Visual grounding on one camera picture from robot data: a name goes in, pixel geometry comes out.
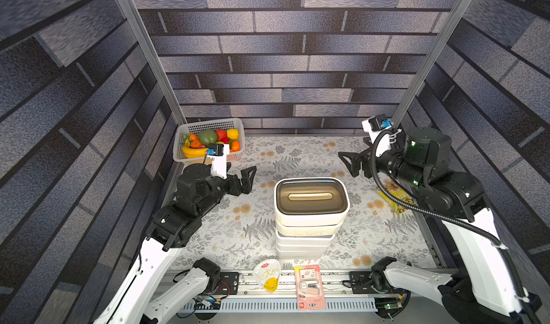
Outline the dark lid cream tissue box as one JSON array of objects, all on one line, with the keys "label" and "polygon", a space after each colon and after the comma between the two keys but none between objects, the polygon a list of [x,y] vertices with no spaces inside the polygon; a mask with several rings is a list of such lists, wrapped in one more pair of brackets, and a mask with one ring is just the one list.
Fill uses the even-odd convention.
[{"label": "dark lid cream tissue box", "polygon": [[282,179],[274,188],[276,221],[285,227],[343,223],[350,203],[343,182],[333,177]]},{"label": "dark lid cream tissue box", "polygon": [[342,222],[337,225],[290,227],[284,226],[279,221],[276,221],[276,230],[281,235],[288,237],[320,237],[336,235],[341,226]]}]

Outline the grey lid tissue box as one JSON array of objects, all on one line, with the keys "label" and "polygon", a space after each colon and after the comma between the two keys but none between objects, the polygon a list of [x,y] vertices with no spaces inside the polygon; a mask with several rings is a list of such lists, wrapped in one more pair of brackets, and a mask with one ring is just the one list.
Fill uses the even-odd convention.
[{"label": "grey lid tissue box", "polygon": [[329,246],[335,235],[325,235],[325,236],[308,236],[308,237],[294,237],[294,236],[285,236],[280,232],[276,231],[276,242],[280,245],[288,246]]},{"label": "grey lid tissue box", "polygon": [[306,252],[306,251],[277,251],[276,255],[281,260],[318,260],[323,257],[324,253]]},{"label": "grey lid tissue box", "polygon": [[283,255],[323,255],[328,250],[327,246],[316,245],[280,245],[276,243],[276,251]]}]

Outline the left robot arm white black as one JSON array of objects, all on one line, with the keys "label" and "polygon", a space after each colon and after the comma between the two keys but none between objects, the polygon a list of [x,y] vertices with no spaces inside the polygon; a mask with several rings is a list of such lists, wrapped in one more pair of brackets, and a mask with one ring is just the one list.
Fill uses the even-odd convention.
[{"label": "left robot arm white black", "polygon": [[183,254],[203,217],[226,195],[252,191],[256,166],[225,178],[213,166],[192,164],[177,178],[173,200],[153,215],[142,234],[137,259],[123,284],[95,319],[96,323],[167,323],[197,296],[215,291],[221,269],[207,258],[193,263],[181,280],[159,296],[154,293],[172,263]]}]

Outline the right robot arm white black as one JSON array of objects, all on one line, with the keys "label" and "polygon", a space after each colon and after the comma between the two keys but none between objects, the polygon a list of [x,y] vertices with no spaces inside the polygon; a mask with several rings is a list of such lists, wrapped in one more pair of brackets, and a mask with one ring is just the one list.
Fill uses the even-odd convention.
[{"label": "right robot arm white black", "polygon": [[442,305],[459,323],[538,323],[541,299],[523,286],[498,237],[482,183],[448,167],[451,138],[417,127],[407,133],[402,151],[380,152],[380,142],[394,135],[391,128],[374,132],[368,149],[339,157],[351,175],[372,179],[391,202],[439,219],[458,248],[465,273],[428,272],[386,257],[372,267],[374,287],[413,292]]}]

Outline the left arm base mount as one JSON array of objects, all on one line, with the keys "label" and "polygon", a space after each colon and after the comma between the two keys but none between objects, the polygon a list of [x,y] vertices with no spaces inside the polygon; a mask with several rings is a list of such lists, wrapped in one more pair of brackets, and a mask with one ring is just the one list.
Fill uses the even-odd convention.
[{"label": "left arm base mount", "polygon": [[212,295],[218,298],[237,295],[239,292],[240,276],[241,274],[239,272],[221,272],[218,284],[213,290],[207,291],[206,295]]}]

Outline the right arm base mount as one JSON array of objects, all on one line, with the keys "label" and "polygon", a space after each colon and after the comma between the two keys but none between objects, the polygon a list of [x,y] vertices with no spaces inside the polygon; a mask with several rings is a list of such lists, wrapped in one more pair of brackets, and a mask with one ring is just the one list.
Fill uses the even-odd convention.
[{"label": "right arm base mount", "polygon": [[369,270],[352,271],[349,279],[342,281],[342,285],[350,288],[354,294],[368,295],[405,295],[406,290],[394,288],[382,282],[382,279],[375,281],[371,278]]}]

